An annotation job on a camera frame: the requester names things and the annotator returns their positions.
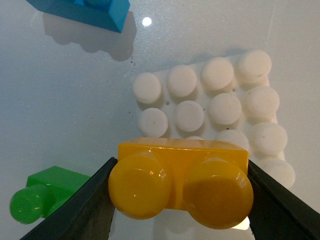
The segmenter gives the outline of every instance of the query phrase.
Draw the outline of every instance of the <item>blue block stud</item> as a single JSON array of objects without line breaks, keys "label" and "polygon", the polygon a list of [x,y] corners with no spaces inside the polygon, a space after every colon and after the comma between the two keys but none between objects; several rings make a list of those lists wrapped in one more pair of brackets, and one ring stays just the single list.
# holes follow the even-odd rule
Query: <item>blue block stud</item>
[{"label": "blue block stud", "polygon": [[129,11],[128,0],[26,0],[37,10],[121,33]]}]

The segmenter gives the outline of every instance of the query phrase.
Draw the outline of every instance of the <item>green block stud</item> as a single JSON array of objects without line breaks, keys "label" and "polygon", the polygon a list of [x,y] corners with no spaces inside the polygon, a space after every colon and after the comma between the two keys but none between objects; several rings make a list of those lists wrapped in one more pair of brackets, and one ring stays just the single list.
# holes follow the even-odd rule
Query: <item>green block stud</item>
[{"label": "green block stud", "polygon": [[12,217],[22,224],[47,218],[62,206],[89,176],[53,166],[27,179],[25,188],[17,191],[10,201]]}]

